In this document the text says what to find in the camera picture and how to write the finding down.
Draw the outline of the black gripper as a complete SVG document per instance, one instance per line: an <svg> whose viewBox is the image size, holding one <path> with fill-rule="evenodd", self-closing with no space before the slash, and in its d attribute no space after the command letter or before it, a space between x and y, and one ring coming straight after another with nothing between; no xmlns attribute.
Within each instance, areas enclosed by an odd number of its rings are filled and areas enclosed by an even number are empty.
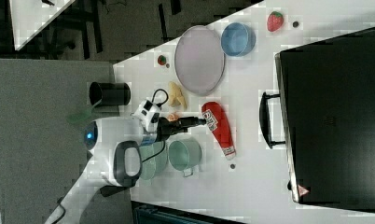
<svg viewBox="0 0 375 224"><path fill-rule="evenodd" d="M157 141L166 141L171 135L186 133L189 126L196 127L205 124L206 119L200 119L198 117L192 117L190 120L181 118L174 121L169 121L164 117L160 117L157 127Z"/></svg>

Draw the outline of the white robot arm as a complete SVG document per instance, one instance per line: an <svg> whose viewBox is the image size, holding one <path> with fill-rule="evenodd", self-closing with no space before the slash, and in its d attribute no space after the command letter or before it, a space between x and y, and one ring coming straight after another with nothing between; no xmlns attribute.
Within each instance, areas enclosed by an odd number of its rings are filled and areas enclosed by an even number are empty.
<svg viewBox="0 0 375 224"><path fill-rule="evenodd" d="M141 146L165 141L189 128L204 125L197 117L169 121L164 117L139 119L109 117L94 120L85 130L90 159L82 174L45 224L79 224L81 216L96 192L103 187L131 188L142 170Z"/></svg>

